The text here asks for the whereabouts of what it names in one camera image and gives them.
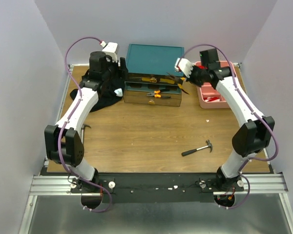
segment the toolbox lid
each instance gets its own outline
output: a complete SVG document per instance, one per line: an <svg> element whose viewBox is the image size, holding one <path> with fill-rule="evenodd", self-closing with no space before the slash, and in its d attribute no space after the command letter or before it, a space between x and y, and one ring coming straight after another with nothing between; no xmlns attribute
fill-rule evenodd
<svg viewBox="0 0 293 234"><path fill-rule="evenodd" d="M174 66L183 54L183 47L130 44L126 65L130 73L181 76Z"/></svg>

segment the hammer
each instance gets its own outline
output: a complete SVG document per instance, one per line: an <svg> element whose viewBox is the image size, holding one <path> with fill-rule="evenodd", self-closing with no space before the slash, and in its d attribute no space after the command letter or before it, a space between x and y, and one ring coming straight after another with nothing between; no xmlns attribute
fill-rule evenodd
<svg viewBox="0 0 293 234"><path fill-rule="evenodd" d="M206 149L206 148L210 148L210 152L211 152L213 150L213 145L211 144L211 142L209 140L206 141L206 144L207 144L207 146L203 146L201 148L194 149L194 150L185 151L185 152L181 153L181 155L182 156L190 155L190 154L193 154L196 151L199 151L199 150L202 150L202 149Z"/></svg>
<svg viewBox="0 0 293 234"><path fill-rule="evenodd" d="M84 129L86 128L86 127L89 127L89 128L91 128L90 127L90 125L88 125L88 124L83 124L83 126L82 126L82 144L84 143Z"/></svg>

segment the metal floor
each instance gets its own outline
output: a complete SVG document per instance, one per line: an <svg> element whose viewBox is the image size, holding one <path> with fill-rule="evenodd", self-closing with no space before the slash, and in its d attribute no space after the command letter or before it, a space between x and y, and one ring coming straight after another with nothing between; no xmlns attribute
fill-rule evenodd
<svg viewBox="0 0 293 234"><path fill-rule="evenodd" d="M237 202L245 195L237 195ZM30 234L290 234L279 194L251 194L234 210L183 202L84 211L79 196L38 196Z"/></svg>

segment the wooden tabletop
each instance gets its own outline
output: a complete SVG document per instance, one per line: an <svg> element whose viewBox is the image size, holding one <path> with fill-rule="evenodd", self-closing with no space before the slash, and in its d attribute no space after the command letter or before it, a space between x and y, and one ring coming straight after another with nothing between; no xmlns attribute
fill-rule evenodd
<svg viewBox="0 0 293 234"><path fill-rule="evenodd" d="M79 82L88 67L75 66ZM70 82L62 115L72 103ZM196 87L185 82L180 107L118 103L90 113L85 120L84 157L99 172L216 172L232 151L231 139L239 129L230 109L202 109ZM205 146L182 157L181 152ZM64 172L49 162L48 172ZM268 172L266 162L252 161L244 172Z"/></svg>

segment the hammer head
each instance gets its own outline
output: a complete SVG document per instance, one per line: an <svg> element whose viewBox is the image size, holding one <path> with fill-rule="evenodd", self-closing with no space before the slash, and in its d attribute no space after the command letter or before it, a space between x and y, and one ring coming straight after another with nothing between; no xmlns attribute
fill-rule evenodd
<svg viewBox="0 0 293 234"><path fill-rule="evenodd" d="M210 148L210 152L213 150L213 145L209 140L206 141L207 146Z"/></svg>
<svg viewBox="0 0 293 234"><path fill-rule="evenodd" d="M91 128L90 125L84 123L84 124L82 125L82 129L85 129L86 127Z"/></svg>

